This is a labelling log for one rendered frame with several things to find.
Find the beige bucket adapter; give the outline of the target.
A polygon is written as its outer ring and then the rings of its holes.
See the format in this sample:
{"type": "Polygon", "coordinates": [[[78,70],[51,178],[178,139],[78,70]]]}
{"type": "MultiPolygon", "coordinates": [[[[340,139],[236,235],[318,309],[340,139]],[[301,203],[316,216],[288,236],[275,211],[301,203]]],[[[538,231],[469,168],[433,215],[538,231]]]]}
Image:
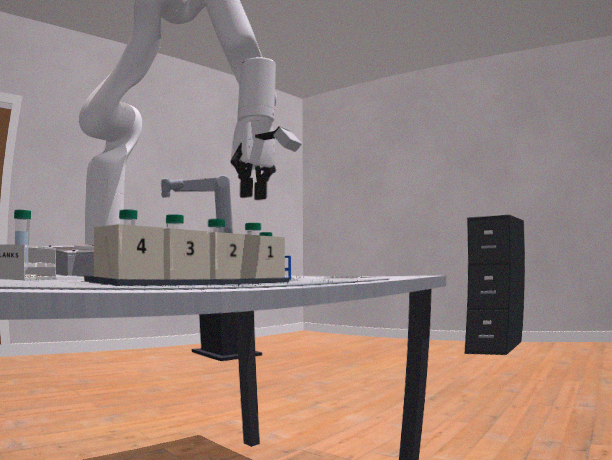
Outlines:
{"type": "Polygon", "coordinates": [[[164,279],[210,279],[210,232],[164,229],[164,279]]]}
{"type": "Polygon", "coordinates": [[[164,279],[164,228],[94,227],[94,277],[164,279]]]}
{"type": "Polygon", "coordinates": [[[285,237],[250,235],[250,278],[285,278],[285,237]]]}
{"type": "Polygon", "coordinates": [[[250,279],[250,235],[210,232],[210,279],[250,279]]]}

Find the white tube rack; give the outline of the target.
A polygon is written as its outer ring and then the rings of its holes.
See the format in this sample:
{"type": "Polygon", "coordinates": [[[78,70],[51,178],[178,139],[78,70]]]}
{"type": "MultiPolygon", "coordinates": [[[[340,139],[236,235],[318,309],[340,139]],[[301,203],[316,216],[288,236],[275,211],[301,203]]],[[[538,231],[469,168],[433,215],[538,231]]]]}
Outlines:
{"type": "Polygon", "coordinates": [[[0,279],[56,279],[56,248],[0,244],[0,279]],[[25,263],[25,248],[29,248],[29,263],[25,263]],[[25,267],[29,267],[26,272],[25,267]]]}

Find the green tube cap with orange dot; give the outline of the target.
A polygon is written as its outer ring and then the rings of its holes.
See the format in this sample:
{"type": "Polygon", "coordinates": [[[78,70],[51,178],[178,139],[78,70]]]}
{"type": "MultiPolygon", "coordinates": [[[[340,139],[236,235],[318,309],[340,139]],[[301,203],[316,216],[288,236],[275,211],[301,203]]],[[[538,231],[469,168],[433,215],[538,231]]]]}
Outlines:
{"type": "Polygon", "coordinates": [[[209,232],[224,233],[225,219],[208,219],[209,232]]]}
{"type": "Polygon", "coordinates": [[[137,210],[120,210],[119,219],[120,224],[136,225],[137,210]]]}

